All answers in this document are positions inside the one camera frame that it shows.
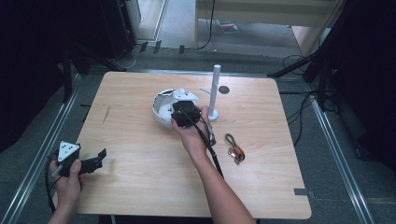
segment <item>forearm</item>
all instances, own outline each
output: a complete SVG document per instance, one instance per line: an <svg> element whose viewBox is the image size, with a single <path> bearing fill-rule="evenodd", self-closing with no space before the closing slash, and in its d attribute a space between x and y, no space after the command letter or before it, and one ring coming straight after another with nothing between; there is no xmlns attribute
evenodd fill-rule
<svg viewBox="0 0 396 224"><path fill-rule="evenodd" d="M73 210L58 208L49 220L49 224L69 224L72 222L74 214Z"/></svg>
<svg viewBox="0 0 396 224"><path fill-rule="evenodd" d="M202 179L215 223L255 223L253 217L225 182L207 156L191 157Z"/></svg>

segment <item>table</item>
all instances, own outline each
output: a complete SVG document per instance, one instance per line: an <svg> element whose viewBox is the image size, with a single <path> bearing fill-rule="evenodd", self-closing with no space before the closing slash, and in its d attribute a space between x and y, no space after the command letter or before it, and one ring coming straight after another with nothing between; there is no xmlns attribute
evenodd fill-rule
<svg viewBox="0 0 396 224"><path fill-rule="evenodd" d="M105 74L78 138L80 157L96 157L103 168L86 175L81 214L210 217L204 189L179 136L151 114L156 94L185 88L209 104L211 76ZM220 77L214 146L225 180L255 218L311 216L299 164L276 82L269 78ZM236 165L224 139L231 133L246 152Z"/></svg>

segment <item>hand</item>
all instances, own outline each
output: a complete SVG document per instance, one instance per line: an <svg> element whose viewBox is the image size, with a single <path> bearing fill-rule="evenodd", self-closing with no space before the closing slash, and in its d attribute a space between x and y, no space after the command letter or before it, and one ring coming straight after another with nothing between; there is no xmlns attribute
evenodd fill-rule
<svg viewBox="0 0 396 224"><path fill-rule="evenodd" d="M49 168L55 172L56 161L53 161ZM58 206L49 223L68 223L76 213L81 187L85 182L81 176L78 176L80 170L81 161L75 160L70 167L69 177L62 176L59 180L59 175L54 177L55 180L58 180L55 184L58 193Z"/></svg>
<svg viewBox="0 0 396 224"><path fill-rule="evenodd" d="M202 119L204 119L206 124L211 127L208 118L209 107L207 105L202 107L200 106L196 106L196 107L201 111ZM207 132L206 125L204 124L202 119L200 119L200 121L198 121L196 125L198 126L199 129L202 130L202 132L206 136L206 139L209 140L209 133ZM172 119L172 129L175 130L180 135L181 142L183 143L184 148L186 148L187 152L190 154L190 157L192 159L207 157L206 145L203 139L201 138L200 134L198 134L198 131L195 129L195 127L193 126L190 126L188 128L178 127L176 121Z"/></svg>

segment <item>white cylindrical post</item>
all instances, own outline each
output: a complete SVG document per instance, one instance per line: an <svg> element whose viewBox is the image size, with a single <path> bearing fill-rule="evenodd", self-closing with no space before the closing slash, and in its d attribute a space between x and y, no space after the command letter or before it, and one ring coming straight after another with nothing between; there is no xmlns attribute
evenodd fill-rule
<svg viewBox="0 0 396 224"><path fill-rule="evenodd" d="M218 111L215 109L215 103L216 103L216 95L218 93L218 88L219 88L220 68L221 66L219 64L216 64L213 69L212 89L210 90L210 103L209 103L210 121L216 120L219 116Z"/></svg>

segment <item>cable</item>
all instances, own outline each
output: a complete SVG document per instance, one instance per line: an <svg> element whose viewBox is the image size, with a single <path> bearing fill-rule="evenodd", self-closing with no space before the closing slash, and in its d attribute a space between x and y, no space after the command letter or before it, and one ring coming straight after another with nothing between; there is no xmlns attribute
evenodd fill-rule
<svg viewBox="0 0 396 224"><path fill-rule="evenodd" d="M48 157L47 162L46 162L46 168L44 171L44 178L45 178L45 184L46 184L46 192L47 192L47 197L48 197L48 203L49 203L49 209L52 212L52 214L55 212L55 204L53 203L52 200L52 195L50 194L50 191L52 189L52 185L50 187L50 181L49 181L49 169L50 169L50 162L52 161L52 157Z"/></svg>
<svg viewBox="0 0 396 224"><path fill-rule="evenodd" d="M298 135L297 135L296 140L293 142L293 145L294 145L295 147L297 146L297 144L298 144L298 142L300 141L301 136L302 136L302 134L303 134L303 110L304 110L304 108L306 107L306 106L305 106L305 101L306 101L312 94L314 94L314 93L316 93L316 92L314 91L314 92L308 93L308 94L305 96L305 98L303 99L303 102L301 103L301 107L300 107L300 110L299 110L300 130L299 130L299 133L298 133Z"/></svg>
<svg viewBox="0 0 396 224"><path fill-rule="evenodd" d="M136 57L134 56L134 51L135 51L136 49L138 49L139 47L141 47L141 46L140 46L140 45L136 45L136 46L132 49L132 51L131 51L131 55L132 55L132 57L134 58L134 62L132 63L132 65L123 66L123 65L117 63L114 59L113 59L113 63L115 63L116 65L118 65L118 66L121 67L121 68L131 68L131 67L133 67L134 64L136 63Z"/></svg>
<svg viewBox="0 0 396 224"><path fill-rule="evenodd" d="M209 38L207 39L206 44L204 44L202 47L197 48L197 49L195 49L195 50L200 50L200 49L206 48L206 46L209 44L210 40L212 39L212 26L213 26L213 14L214 14L214 12L215 12L215 3L216 3L216 1L213 0L212 13L211 13L211 15L210 15Z"/></svg>
<svg viewBox="0 0 396 224"><path fill-rule="evenodd" d="M178 111L180 111L191 123L192 125L195 127L195 129L198 131L198 134L201 136L202 140L204 141L207 149L209 150L210 154L212 155L212 159L213 162L215 163L216 169L218 170L219 174L224 178L224 175L221 171L221 167L218 161L218 156L215 152L215 150L213 150L213 147L210 146L210 141L207 140L205 134L202 132L202 130L196 125L196 123L187 115L186 112L184 112L183 110L179 109Z"/></svg>
<svg viewBox="0 0 396 224"><path fill-rule="evenodd" d="M299 57L299 59L297 60L297 62L299 62L300 60L302 60L302 59L304 58L303 56L297 55L297 54L289 55L288 57L286 57L286 58L283 59L283 61L282 61L283 67L285 67L285 68L287 67L287 66L285 65L285 61L286 61L288 58L291 58L291 57ZM291 71L291 73L294 74L294 75L303 75L305 71L304 71L303 69L301 69L301 67L298 67L298 69L299 69L302 73L296 73L296 72L293 72L293 71Z"/></svg>

